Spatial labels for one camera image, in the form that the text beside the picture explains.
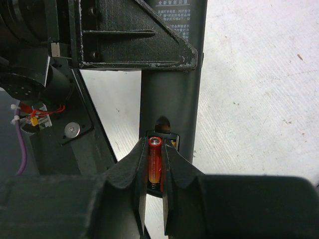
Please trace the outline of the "black remote control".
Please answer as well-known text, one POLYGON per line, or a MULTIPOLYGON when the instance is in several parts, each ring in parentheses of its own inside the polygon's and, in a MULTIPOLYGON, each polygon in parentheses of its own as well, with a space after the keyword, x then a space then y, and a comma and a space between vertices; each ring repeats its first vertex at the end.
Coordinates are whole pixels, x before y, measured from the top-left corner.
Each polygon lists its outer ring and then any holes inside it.
POLYGON ((139 136, 170 139, 192 162, 207 1, 149 0, 147 4, 197 50, 198 64, 194 70, 142 71, 139 136))

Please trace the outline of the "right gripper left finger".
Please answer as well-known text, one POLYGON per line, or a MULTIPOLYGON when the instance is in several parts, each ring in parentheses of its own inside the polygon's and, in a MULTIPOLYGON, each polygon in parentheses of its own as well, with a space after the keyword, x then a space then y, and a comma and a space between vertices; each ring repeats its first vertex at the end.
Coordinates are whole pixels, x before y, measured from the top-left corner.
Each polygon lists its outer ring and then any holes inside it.
POLYGON ((147 138, 100 175, 14 176, 0 185, 3 239, 138 239, 145 230, 147 138))

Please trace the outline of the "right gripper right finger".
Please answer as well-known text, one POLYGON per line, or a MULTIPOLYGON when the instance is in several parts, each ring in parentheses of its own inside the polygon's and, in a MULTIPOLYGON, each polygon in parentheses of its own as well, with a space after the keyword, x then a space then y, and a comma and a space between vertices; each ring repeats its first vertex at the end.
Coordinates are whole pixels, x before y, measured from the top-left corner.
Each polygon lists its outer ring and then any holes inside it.
POLYGON ((164 232, 171 239, 316 239, 319 195, 300 177, 207 175, 162 147, 164 232))

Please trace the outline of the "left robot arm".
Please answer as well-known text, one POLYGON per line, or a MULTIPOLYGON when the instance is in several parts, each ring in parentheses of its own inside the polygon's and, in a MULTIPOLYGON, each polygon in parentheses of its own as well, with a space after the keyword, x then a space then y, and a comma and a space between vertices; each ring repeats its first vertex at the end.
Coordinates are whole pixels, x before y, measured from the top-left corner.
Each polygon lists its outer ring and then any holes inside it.
POLYGON ((3 0, 0 86, 13 98, 60 104, 61 68, 191 70, 197 51, 142 0, 3 0))

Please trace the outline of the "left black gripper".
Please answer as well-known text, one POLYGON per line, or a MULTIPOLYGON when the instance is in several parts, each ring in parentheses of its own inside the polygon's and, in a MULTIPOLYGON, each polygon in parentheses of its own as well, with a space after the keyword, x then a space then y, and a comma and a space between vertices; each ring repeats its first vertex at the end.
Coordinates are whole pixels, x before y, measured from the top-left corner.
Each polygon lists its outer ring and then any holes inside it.
POLYGON ((193 70, 197 50, 143 0, 46 0, 49 55, 89 70, 193 70))

